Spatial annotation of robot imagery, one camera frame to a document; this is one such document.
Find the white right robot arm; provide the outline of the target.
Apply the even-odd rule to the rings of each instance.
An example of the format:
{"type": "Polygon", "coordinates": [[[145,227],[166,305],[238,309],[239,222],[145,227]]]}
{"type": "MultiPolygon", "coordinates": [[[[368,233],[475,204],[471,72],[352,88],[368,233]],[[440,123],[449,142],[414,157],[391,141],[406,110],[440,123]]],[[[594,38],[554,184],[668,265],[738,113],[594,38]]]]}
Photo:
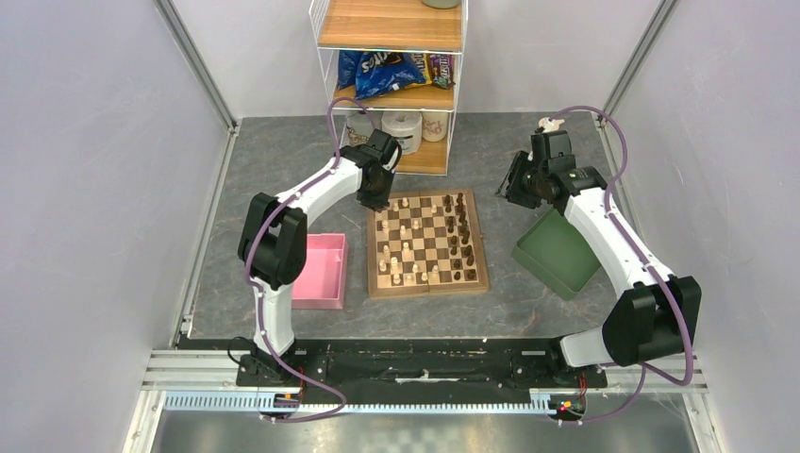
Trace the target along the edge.
{"type": "Polygon", "coordinates": [[[679,277],[649,251],[601,174],[577,165],[566,131],[539,128],[530,151],[514,157],[498,192],[525,208],[551,205],[586,241],[618,297],[601,327],[559,340],[559,351],[544,361],[552,383],[570,385],[588,365],[629,366],[679,353],[692,359],[699,283],[679,277]]]}

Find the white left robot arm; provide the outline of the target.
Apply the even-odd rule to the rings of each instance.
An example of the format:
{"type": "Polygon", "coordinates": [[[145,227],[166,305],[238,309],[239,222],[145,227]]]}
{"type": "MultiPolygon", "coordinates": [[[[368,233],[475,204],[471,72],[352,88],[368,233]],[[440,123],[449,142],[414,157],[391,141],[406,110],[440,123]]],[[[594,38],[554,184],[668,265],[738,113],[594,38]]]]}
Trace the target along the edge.
{"type": "Polygon", "coordinates": [[[295,340],[292,286],[307,263],[308,227],[351,194],[367,209],[385,210],[401,158],[398,140],[376,129],[366,143],[336,151],[295,187],[252,198],[237,253],[255,297],[254,343],[265,354],[259,371],[272,384],[287,384],[296,371],[295,359],[286,352],[295,340]]]}

